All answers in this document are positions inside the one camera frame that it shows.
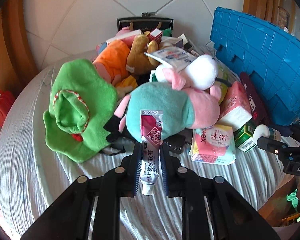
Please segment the green plush dinosaur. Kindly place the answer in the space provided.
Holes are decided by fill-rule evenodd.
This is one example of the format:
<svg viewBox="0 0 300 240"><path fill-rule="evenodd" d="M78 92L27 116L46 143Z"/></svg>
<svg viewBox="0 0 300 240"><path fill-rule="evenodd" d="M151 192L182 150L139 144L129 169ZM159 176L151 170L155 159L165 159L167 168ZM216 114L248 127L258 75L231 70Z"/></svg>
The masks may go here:
<svg viewBox="0 0 300 240"><path fill-rule="evenodd" d="M116 103L115 87L99 76L89 60L64 63L43 114L47 147L76 163L89 160L109 145L104 125Z"/></svg>

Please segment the ointment tube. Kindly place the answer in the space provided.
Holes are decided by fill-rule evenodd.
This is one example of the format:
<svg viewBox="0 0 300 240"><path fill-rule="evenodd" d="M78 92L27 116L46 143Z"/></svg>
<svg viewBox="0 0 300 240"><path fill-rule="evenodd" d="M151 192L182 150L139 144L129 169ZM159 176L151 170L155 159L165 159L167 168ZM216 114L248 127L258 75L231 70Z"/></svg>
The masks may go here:
<svg viewBox="0 0 300 240"><path fill-rule="evenodd" d="M141 192L153 195L159 178L159 148L162 132L162 111L141 110L142 162L140 172Z"/></svg>

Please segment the green small box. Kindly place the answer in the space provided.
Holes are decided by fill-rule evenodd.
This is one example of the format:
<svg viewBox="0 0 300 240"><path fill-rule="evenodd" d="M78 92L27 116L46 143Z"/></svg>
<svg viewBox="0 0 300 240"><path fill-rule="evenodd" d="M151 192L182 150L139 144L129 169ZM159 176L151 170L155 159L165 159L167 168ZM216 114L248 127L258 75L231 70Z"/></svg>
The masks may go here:
<svg viewBox="0 0 300 240"><path fill-rule="evenodd" d="M237 149L247 153L256 146L253 140L255 128L253 123L247 122L244 126L234 132L235 146Z"/></svg>

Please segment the pastel sanitary pad pack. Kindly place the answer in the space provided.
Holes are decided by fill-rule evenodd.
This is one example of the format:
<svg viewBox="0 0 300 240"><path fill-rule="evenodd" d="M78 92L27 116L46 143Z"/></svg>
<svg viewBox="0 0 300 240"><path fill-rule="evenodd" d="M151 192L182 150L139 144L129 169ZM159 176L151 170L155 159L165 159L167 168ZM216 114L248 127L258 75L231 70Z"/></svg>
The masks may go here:
<svg viewBox="0 0 300 240"><path fill-rule="evenodd" d="M192 161L228 166L236 160L236 146L232 127L215 124L194 129L191 149Z"/></svg>

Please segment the pink tissue pack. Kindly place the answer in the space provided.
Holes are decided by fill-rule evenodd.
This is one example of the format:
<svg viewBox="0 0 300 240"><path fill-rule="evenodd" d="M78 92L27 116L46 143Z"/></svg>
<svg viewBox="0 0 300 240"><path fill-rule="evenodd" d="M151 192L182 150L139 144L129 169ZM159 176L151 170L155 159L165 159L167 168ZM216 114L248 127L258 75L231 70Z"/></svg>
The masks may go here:
<svg viewBox="0 0 300 240"><path fill-rule="evenodd" d="M252 118L250 103L243 85L235 81L220 104L217 124L230 126L235 132Z"/></svg>

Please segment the blue plastic crate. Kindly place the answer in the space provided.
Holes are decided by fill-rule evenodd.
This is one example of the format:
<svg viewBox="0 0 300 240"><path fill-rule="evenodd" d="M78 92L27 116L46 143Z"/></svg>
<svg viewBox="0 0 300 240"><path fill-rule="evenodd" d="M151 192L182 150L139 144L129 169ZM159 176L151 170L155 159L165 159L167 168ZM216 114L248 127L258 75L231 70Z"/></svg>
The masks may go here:
<svg viewBox="0 0 300 240"><path fill-rule="evenodd" d="M210 40L234 73L249 75L271 121L300 120L300 41L253 15L217 7Z"/></svg>

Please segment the teal shirt pig plush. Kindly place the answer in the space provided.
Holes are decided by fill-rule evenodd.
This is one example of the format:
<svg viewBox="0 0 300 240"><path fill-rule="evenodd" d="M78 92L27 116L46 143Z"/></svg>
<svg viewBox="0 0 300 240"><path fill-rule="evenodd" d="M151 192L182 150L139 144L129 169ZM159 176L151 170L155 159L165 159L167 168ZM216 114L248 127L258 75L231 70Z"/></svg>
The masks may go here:
<svg viewBox="0 0 300 240"><path fill-rule="evenodd" d="M184 129L213 126L219 119L221 89L208 92L196 88L173 89L170 83L147 82L127 94L104 125L108 142L119 137L141 141L141 112L162 112L161 140Z"/></svg>

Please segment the white round plush toy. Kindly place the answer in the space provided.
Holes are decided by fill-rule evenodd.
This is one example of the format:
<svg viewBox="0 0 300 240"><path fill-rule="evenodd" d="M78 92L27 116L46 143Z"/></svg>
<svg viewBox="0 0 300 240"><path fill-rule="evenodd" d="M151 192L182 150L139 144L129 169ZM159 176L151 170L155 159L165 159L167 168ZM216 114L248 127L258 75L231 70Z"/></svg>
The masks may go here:
<svg viewBox="0 0 300 240"><path fill-rule="evenodd" d="M217 61L208 54L197 57L182 70L162 64L155 70L157 81L170 83L175 90L189 87L206 90L215 83L217 76Z"/></svg>

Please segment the red plastic bag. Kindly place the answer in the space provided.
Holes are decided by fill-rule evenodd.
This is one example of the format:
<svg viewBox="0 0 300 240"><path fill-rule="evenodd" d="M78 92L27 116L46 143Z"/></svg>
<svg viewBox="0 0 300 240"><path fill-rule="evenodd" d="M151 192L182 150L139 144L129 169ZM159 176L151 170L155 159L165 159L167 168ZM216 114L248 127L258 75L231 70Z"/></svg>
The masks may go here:
<svg viewBox="0 0 300 240"><path fill-rule="evenodd" d="M10 111L15 98L10 91L0 90L0 127L3 126L6 116Z"/></svg>

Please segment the white blue tissue packet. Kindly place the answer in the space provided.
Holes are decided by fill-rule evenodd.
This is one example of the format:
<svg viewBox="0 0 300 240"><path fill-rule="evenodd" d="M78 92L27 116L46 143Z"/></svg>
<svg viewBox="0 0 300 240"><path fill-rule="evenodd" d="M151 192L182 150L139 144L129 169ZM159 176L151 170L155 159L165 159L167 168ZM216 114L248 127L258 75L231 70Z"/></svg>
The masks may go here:
<svg viewBox="0 0 300 240"><path fill-rule="evenodd" d="M196 59L194 55L179 47L166 47L152 53L145 53L145 55L167 68L174 68L178 72Z"/></svg>

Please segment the orange dress pig plush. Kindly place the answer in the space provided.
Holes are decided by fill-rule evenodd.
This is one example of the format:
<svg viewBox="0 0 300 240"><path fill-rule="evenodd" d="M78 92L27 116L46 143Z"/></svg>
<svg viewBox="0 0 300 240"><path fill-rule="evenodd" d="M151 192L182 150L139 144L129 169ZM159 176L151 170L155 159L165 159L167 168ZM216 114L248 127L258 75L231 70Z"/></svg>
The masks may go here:
<svg viewBox="0 0 300 240"><path fill-rule="evenodd" d="M129 76L126 61L130 49L121 40L111 42L93 61L98 74L107 83L116 86Z"/></svg>

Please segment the brown bear plush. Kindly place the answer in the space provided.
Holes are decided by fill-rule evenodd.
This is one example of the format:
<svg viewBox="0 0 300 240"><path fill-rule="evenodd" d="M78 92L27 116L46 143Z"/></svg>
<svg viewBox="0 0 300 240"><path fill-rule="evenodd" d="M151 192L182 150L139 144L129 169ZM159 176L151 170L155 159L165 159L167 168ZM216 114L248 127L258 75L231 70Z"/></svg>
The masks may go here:
<svg viewBox="0 0 300 240"><path fill-rule="evenodd" d="M136 36L127 57L126 70L136 76L150 73L157 68L159 62L145 53L150 54L157 50L159 46L155 40L150 41L145 35Z"/></svg>

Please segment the dark green frog plush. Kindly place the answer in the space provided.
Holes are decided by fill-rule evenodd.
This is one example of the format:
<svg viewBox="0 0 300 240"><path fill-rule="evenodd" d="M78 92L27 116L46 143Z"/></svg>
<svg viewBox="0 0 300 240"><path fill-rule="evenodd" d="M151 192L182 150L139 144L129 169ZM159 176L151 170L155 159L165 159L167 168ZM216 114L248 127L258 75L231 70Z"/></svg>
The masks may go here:
<svg viewBox="0 0 300 240"><path fill-rule="evenodd" d="M166 37L171 37L172 33L173 33L173 31L170 28L167 28L167 29L162 31L162 35L166 36Z"/></svg>

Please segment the pink pig head plush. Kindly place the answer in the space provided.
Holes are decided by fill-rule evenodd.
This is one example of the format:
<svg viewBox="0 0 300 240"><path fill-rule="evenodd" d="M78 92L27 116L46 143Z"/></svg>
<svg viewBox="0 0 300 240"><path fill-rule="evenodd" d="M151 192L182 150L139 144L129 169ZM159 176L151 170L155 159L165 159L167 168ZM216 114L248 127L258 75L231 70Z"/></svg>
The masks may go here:
<svg viewBox="0 0 300 240"><path fill-rule="evenodd" d="M115 35L115 38L117 40L123 40L125 38L130 37L131 35L131 30L130 27L123 27L120 31L118 31L118 33Z"/></svg>

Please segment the black gift box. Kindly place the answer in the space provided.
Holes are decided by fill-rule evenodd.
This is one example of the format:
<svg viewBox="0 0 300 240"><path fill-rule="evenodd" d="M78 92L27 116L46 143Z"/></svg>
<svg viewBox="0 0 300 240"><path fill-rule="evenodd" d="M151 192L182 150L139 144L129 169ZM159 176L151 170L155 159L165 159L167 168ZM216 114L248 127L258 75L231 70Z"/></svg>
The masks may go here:
<svg viewBox="0 0 300 240"><path fill-rule="evenodd" d="M123 27L130 27L131 31L140 29L143 33L159 29L163 31L170 28L173 31L174 19L159 17L156 12L143 12L137 17L122 17L117 19L117 32Z"/></svg>

